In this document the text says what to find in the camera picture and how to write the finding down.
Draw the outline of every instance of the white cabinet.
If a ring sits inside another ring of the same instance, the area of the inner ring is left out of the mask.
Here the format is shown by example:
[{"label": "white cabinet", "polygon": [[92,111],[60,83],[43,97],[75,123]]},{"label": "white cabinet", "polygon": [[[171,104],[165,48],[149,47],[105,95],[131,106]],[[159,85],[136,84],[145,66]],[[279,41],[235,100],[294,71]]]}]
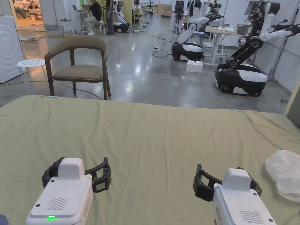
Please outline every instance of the white cabinet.
[{"label": "white cabinet", "polygon": [[18,75],[17,63],[24,60],[14,17],[0,17],[0,83]]}]

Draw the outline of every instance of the bed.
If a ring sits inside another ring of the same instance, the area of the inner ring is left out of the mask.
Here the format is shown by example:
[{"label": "bed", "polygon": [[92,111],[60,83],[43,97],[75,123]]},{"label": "bed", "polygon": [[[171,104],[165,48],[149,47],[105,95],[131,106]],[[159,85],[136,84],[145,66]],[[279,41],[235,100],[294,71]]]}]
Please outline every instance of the bed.
[{"label": "bed", "polygon": [[223,179],[242,167],[263,189],[277,224],[300,224],[300,204],[278,194],[265,160],[278,149],[300,155],[300,131],[285,116],[28,95],[0,109],[0,214],[25,224],[60,157],[85,169],[108,157],[109,190],[94,194],[88,225],[213,224],[211,202],[195,197],[198,163]]}]

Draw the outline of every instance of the person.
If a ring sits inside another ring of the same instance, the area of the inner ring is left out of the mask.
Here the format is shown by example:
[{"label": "person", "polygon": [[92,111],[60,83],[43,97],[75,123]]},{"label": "person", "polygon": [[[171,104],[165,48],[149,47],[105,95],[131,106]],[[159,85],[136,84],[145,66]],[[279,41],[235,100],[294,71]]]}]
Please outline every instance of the person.
[{"label": "person", "polygon": [[140,1],[135,0],[134,1],[134,10],[133,10],[133,14],[132,14],[132,24],[136,24],[136,23],[139,22],[138,19],[136,19],[135,21],[133,21],[133,20],[134,20],[134,17],[142,17],[142,16],[139,16],[138,14],[136,14],[136,13],[139,13],[141,11],[142,11],[142,8],[141,8],[141,5],[140,5]]},{"label": "person", "polygon": [[113,35],[113,0],[105,0],[106,1],[106,24],[108,32],[106,34]]},{"label": "person", "polygon": [[28,4],[28,8],[30,9],[33,9],[33,8],[36,8],[38,9],[38,4],[33,2],[33,1],[30,1],[30,0],[23,0],[23,5],[25,6],[26,4]]},{"label": "person", "polygon": [[88,11],[88,12],[92,12],[92,16],[91,17],[87,17],[84,19],[84,23],[86,25],[86,28],[88,30],[88,35],[94,35],[95,31],[92,28],[92,23],[99,23],[99,21],[101,21],[102,18],[102,8],[99,5],[99,3],[97,2],[97,0],[91,0],[91,3],[93,3],[91,5],[90,8],[87,9],[83,9],[83,11]]},{"label": "person", "polygon": [[26,11],[24,9],[21,9],[19,6],[15,4],[15,0],[13,0],[13,6],[15,8],[16,13],[19,13],[24,19],[32,19],[30,16],[26,15]]}]

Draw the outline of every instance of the speaker grille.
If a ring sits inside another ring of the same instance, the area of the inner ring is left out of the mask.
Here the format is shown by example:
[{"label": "speaker grille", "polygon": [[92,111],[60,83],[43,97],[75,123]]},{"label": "speaker grille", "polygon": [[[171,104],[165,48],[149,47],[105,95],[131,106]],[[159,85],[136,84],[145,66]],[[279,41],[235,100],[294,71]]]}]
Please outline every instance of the speaker grille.
[{"label": "speaker grille", "polygon": [[240,213],[246,223],[253,224],[265,224],[259,212],[257,211],[249,211],[249,210],[241,210]]},{"label": "speaker grille", "polygon": [[68,201],[69,198],[53,198],[48,202],[45,210],[64,210]]}]

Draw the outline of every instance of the white stool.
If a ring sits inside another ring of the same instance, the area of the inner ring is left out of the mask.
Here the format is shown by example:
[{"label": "white stool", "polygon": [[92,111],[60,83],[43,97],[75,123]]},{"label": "white stool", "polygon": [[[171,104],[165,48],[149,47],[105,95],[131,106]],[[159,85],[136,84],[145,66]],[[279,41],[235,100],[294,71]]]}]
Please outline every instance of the white stool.
[{"label": "white stool", "polygon": [[[62,22],[62,25],[64,26],[64,35],[66,36],[66,29],[65,29],[65,23],[67,24],[67,29],[68,29],[68,23],[71,24],[71,29],[72,29],[72,34],[74,36],[74,32],[73,32],[73,26],[72,26],[72,21],[69,20],[69,19],[60,19],[59,20],[60,22]],[[61,26],[59,25],[59,33],[60,35],[62,34],[62,28]]]},{"label": "white stool", "polygon": [[145,12],[144,16],[147,14],[147,21],[149,21],[149,12]]},{"label": "white stool", "polygon": [[43,60],[41,58],[27,59],[27,60],[23,60],[21,62],[18,62],[17,66],[20,69],[21,76],[23,78],[23,81],[24,81],[24,84],[26,86],[26,89],[27,89],[28,93],[30,93],[30,90],[29,90],[29,81],[28,81],[28,77],[27,77],[27,74],[26,74],[26,71],[25,71],[26,68],[28,68],[28,67],[41,66],[42,70],[43,70],[43,73],[44,73],[44,76],[45,76],[45,80],[46,80],[47,85],[49,87],[48,77],[47,77],[47,74],[44,71],[43,65],[45,65],[45,60]]},{"label": "white stool", "polygon": [[104,22],[101,20],[99,21],[99,25],[97,25],[97,32],[99,33],[99,26],[100,26],[100,34],[102,35],[102,31],[101,31],[101,24],[103,24],[103,31],[104,31],[104,35],[105,35],[105,25]]}]

